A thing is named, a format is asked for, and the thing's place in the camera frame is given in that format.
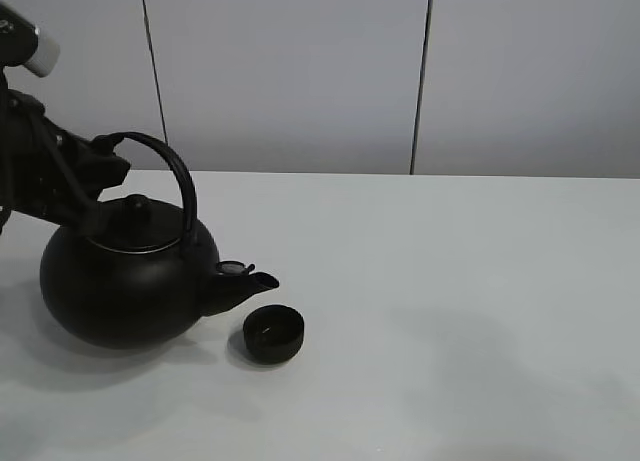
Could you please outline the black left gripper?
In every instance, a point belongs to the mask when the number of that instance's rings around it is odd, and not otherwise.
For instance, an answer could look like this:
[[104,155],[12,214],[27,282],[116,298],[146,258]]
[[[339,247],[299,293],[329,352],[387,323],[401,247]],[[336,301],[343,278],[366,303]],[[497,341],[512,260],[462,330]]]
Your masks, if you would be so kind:
[[116,133],[85,139],[56,125],[31,95],[1,90],[1,200],[6,208],[58,224],[84,238],[109,230],[120,210],[101,202],[120,186],[131,163],[115,153]]

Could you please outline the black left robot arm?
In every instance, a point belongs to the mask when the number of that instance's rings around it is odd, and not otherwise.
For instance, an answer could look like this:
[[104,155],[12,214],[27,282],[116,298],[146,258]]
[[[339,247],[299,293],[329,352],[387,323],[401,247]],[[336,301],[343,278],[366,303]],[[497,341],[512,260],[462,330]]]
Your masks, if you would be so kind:
[[112,209],[101,193],[124,182],[131,164],[111,145],[62,129],[34,97],[1,78],[1,224],[19,212],[82,235],[104,232]]

